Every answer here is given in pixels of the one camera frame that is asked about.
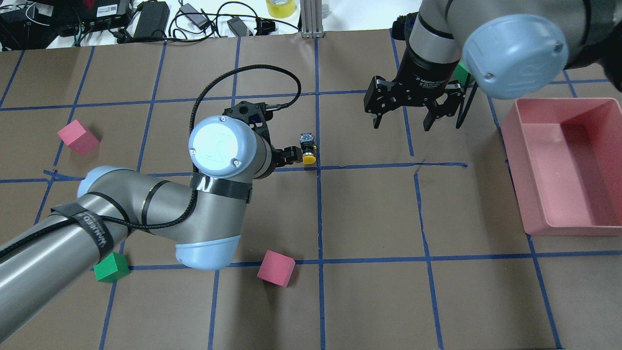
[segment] tape roll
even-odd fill
[[[294,0],[266,0],[268,13],[274,18],[289,17],[296,10]]]

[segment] pink container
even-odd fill
[[[614,98],[520,98],[501,125],[525,232],[622,235]]]

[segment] cube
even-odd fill
[[[296,262],[290,257],[283,254],[275,253],[272,250],[266,252],[264,261],[261,262],[257,277],[264,281],[274,283],[281,287],[287,288],[289,278],[294,271]]]
[[[467,86],[474,80],[465,63],[462,61],[460,61],[458,67],[456,67],[456,70],[453,71],[453,78],[457,79],[462,86]]]
[[[129,274],[128,261],[123,255],[112,252],[95,265],[94,271],[98,281],[112,283]]]
[[[80,156],[89,153],[100,143],[95,135],[77,120],[62,128],[58,135],[67,147],[76,151]]]

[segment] white cable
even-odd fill
[[[32,19],[32,18],[28,17],[28,10],[30,10],[30,8],[31,8],[31,7],[35,6],[35,4],[36,4],[36,2],[33,2],[33,3],[32,3],[32,4],[30,4],[30,6],[28,6],[28,8],[26,9],[26,18],[28,18],[28,20],[29,20],[29,21],[31,21],[31,22],[33,22],[33,23],[39,24],[39,25],[41,25],[41,26],[46,26],[46,27],[49,27],[49,26],[50,26],[49,24],[45,24],[45,23],[41,23],[41,22],[37,22],[37,21],[35,21],[34,19]]]

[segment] yellow cap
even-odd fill
[[[302,162],[305,165],[315,164],[315,156],[312,154],[305,154],[304,156],[302,156]]]

